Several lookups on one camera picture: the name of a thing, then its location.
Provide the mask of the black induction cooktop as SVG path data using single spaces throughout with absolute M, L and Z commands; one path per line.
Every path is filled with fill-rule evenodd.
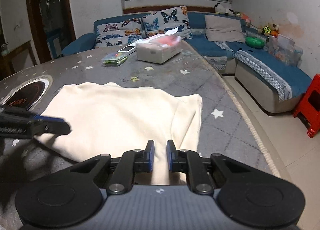
M 18 86 L 1 101 L 1 105 L 30 110 L 49 89 L 50 82 L 44 78 Z

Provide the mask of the grey cushion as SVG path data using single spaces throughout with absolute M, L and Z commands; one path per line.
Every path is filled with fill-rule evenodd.
M 205 15 L 206 37 L 209 41 L 217 42 L 245 42 L 241 22 L 238 19 Z

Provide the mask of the red plastic stool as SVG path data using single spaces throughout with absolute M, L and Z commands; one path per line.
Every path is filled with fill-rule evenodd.
M 309 127 L 307 135 L 313 138 L 319 132 L 319 73 L 316 74 L 306 93 L 296 106 L 293 116 L 302 115 Z

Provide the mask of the left butterfly pillow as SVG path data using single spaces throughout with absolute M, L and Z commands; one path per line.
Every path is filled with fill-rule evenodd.
M 95 47 L 131 44 L 143 38 L 143 22 L 140 18 L 97 26 Z

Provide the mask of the green round bowl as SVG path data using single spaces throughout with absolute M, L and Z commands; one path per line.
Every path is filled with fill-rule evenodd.
M 263 40 L 255 37 L 246 37 L 245 42 L 249 47 L 252 47 L 255 49 L 262 49 L 265 45 L 265 42 Z

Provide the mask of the yellow orange plush toys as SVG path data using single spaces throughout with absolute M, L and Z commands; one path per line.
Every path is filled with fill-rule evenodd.
M 260 33 L 266 37 L 269 37 L 269 36 L 277 37 L 279 34 L 279 25 L 271 24 L 271 25 L 263 26 L 260 29 Z

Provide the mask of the dark wooden door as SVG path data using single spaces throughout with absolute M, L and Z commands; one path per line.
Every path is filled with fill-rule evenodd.
M 41 63 L 62 55 L 75 41 L 69 0 L 26 0 L 31 34 Z

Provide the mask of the cream sweater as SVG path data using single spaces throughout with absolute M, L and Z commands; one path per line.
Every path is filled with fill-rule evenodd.
M 140 184 L 184 184 L 182 173 L 171 173 L 167 141 L 177 149 L 197 150 L 202 97 L 175 97 L 152 87 L 123 88 L 116 83 L 65 85 L 49 103 L 44 116 L 63 118 L 68 135 L 43 134 L 37 140 L 60 155 L 82 162 L 100 154 L 120 157 L 126 151 L 155 143 L 151 174 L 136 177 Z

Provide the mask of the clear plastic storage box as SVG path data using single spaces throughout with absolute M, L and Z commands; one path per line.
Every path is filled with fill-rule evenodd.
M 297 67 L 303 55 L 303 49 L 286 36 L 279 34 L 270 36 L 266 43 L 266 51 L 286 65 Z

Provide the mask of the panda plush toy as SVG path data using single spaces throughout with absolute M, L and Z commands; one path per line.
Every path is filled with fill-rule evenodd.
M 229 9 L 229 8 L 225 8 L 220 3 L 217 3 L 214 6 L 214 12 L 215 12 L 215 14 L 223 14 L 225 16 L 235 16 L 237 14 L 237 12 L 235 12 L 234 10 Z

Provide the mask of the butterfly pillow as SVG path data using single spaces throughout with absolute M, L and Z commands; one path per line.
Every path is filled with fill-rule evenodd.
M 143 38 L 143 22 L 140 18 L 97 26 L 95 47 L 131 44 Z
M 182 39 L 193 39 L 186 6 L 149 13 L 142 18 L 142 21 L 147 37 L 178 28 L 176 34 Z

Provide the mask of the right butterfly pillow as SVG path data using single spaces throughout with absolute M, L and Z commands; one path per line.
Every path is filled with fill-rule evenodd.
M 186 6 L 149 13 L 142 18 L 142 21 L 147 37 L 178 28 L 176 34 L 182 39 L 193 39 Z

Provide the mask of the clear box of colourful items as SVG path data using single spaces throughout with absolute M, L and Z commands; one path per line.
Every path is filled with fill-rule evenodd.
M 115 52 L 107 54 L 101 61 L 105 66 L 120 66 L 128 59 L 126 53 Z

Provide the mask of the wooden side table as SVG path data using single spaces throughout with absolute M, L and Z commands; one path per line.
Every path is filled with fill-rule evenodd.
M 33 49 L 31 47 L 31 42 L 27 41 L 21 46 L 15 48 L 14 50 L 10 51 L 5 56 L 1 56 L 1 74 L 3 79 L 13 75 L 16 73 L 12 60 L 17 57 L 19 54 L 22 54 L 24 51 L 28 51 L 28 54 L 31 58 L 31 62 L 33 66 L 37 65 L 36 58 L 33 53 Z

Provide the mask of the white tissue box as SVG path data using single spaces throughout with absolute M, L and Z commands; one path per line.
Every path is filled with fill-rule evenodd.
M 181 52 L 182 38 L 177 35 L 178 28 L 151 36 L 136 42 L 138 60 L 163 64 Z

